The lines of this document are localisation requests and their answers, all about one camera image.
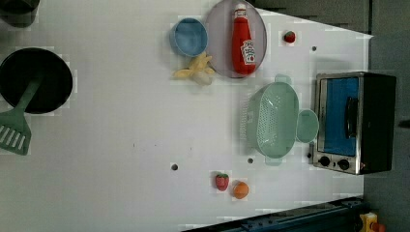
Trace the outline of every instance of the green spatula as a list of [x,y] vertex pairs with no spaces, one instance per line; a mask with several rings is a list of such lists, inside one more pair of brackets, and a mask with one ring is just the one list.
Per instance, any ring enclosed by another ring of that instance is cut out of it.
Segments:
[[39,89],[42,80],[42,75],[36,75],[15,108],[0,113],[0,148],[18,155],[27,155],[31,131],[24,118],[24,111]]

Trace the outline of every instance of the kitchen utensil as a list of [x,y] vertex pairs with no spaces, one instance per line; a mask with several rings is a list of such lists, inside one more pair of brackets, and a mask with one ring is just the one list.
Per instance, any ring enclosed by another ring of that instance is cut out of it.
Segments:
[[278,80],[249,101],[247,138],[269,158],[281,158],[295,143],[299,100],[289,83]]
[[66,62],[51,51],[24,48],[9,55],[0,66],[0,93],[16,106],[35,73],[43,77],[27,113],[43,114],[59,108],[73,89],[73,76]]
[[17,106],[0,114],[0,148],[18,155],[27,155],[31,131],[24,118],[24,111],[43,80],[40,74],[29,83]]
[[177,53],[195,57],[206,49],[208,33],[200,21],[189,17],[174,26],[169,40]]
[[30,26],[36,18],[40,0],[0,0],[0,15],[14,27]]
[[209,45],[207,53],[213,58],[211,66],[217,73],[228,77],[245,77],[234,71],[232,65],[232,31],[235,6],[245,4],[249,29],[255,49],[256,70],[262,63],[267,45],[265,24],[258,11],[243,0],[223,0],[209,12],[205,25],[208,31]]
[[319,120],[310,109],[299,112],[298,124],[296,126],[296,139],[299,142],[309,143],[314,140],[319,131]]
[[247,139],[269,165],[280,164],[278,159],[292,149],[295,139],[309,143],[319,129],[312,110],[299,112],[298,96],[290,84],[288,76],[279,75],[249,101]]

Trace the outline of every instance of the oven door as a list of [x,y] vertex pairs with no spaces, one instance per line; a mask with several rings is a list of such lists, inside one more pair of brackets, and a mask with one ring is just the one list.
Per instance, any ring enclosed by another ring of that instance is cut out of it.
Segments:
[[318,152],[356,156],[359,86],[359,77],[320,80]]

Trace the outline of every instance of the blue bowl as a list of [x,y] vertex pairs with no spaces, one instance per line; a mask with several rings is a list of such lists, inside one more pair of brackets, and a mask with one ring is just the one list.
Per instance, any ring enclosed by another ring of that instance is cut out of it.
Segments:
[[195,57],[206,49],[208,33],[202,23],[189,17],[174,26],[169,40],[177,53]]

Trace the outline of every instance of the plate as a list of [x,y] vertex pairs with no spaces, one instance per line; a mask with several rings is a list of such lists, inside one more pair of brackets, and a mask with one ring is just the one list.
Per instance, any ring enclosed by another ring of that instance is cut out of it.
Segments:
[[234,71],[231,57],[233,14],[235,6],[239,3],[247,6],[249,30],[255,48],[255,70],[257,70],[265,57],[267,36],[262,17],[253,5],[243,0],[223,0],[210,11],[205,22],[208,30],[207,53],[213,57],[210,63],[217,73],[233,78],[246,77]]

